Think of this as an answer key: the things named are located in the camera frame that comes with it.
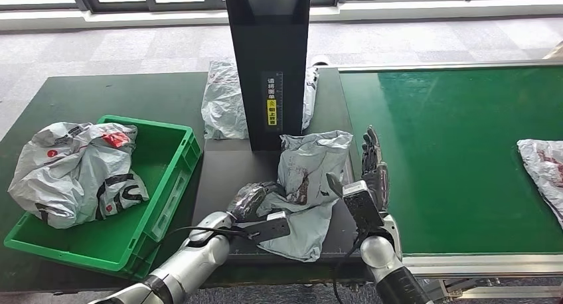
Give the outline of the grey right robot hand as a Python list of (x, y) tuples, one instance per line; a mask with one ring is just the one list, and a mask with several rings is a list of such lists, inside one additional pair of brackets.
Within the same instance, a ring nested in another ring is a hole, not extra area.
[(363, 134), (361, 179), (372, 198), (373, 210), (388, 214), (389, 181), (387, 164), (382, 159), (379, 138), (372, 125)]

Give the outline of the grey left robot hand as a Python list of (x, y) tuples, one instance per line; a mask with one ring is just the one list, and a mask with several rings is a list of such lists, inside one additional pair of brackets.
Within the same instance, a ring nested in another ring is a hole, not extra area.
[(285, 196), (285, 189), (273, 181), (248, 183), (235, 194), (226, 212), (238, 223), (265, 220), (268, 212), (262, 214), (259, 209), (269, 194)]

